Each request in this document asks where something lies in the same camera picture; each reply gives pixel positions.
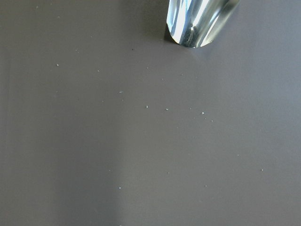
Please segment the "silver metal scoop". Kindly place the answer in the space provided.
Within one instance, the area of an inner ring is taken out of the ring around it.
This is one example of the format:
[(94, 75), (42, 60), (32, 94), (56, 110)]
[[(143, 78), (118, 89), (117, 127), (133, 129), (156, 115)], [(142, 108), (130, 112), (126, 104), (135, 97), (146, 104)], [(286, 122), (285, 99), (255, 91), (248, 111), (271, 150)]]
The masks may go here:
[(239, 3), (238, 0), (170, 0), (166, 18), (170, 36), (188, 48), (210, 44)]

